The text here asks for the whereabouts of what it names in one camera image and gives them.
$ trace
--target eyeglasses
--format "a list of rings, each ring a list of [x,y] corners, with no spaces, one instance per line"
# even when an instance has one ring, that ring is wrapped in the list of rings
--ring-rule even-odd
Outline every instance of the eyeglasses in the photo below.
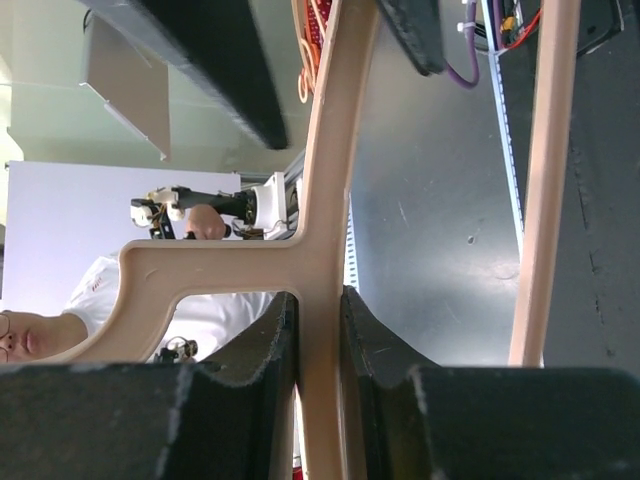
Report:
[[[0,340],[9,335],[10,328],[11,321],[9,317],[0,314]],[[9,363],[9,351],[4,347],[0,347],[0,364],[2,363]]]

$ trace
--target red polka dot fabric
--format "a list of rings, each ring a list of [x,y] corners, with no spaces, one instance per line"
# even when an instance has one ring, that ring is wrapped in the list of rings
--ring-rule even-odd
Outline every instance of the red polka dot fabric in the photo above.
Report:
[[[307,0],[308,2],[308,18],[309,22],[309,30],[311,31],[311,41],[318,46],[318,48],[322,48],[322,35],[320,35],[320,26],[316,20],[316,15],[314,13],[313,6],[311,4],[313,0]],[[331,11],[331,2],[332,0],[316,0],[316,5],[318,6],[318,11],[320,12],[320,16],[324,21],[324,27],[326,30],[327,22],[329,21],[329,12]]]

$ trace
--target white wall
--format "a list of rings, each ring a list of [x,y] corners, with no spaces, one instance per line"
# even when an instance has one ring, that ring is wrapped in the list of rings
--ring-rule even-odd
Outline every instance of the white wall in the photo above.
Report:
[[[162,186],[236,192],[240,177],[126,167],[12,162],[2,301],[4,308],[60,312],[85,270],[148,231],[133,225],[131,198]],[[175,223],[176,236],[184,222]]]

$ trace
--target nose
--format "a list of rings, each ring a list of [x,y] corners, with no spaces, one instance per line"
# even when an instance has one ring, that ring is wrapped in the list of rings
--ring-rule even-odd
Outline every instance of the nose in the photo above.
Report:
[[[15,340],[15,334],[9,332],[4,337],[0,338],[0,347],[4,348],[7,352],[11,352],[16,346]]]

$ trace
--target person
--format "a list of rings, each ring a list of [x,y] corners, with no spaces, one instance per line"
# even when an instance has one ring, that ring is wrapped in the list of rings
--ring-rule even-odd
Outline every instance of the person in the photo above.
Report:
[[[190,210],[187,232],[193,232],[196,239],[221,240],[225,229],[224,221],[209,205]],[[0,313],[0,363],[47,358],[95,334],[111,314],[119,282],[117,254],[103,256],[82,277],[60,315]],[[177,305],[158,348],[176,337],[195,340],[198,344],[195,360],[202,360],[258,319],[272,298],[269,292],[187,297]]]

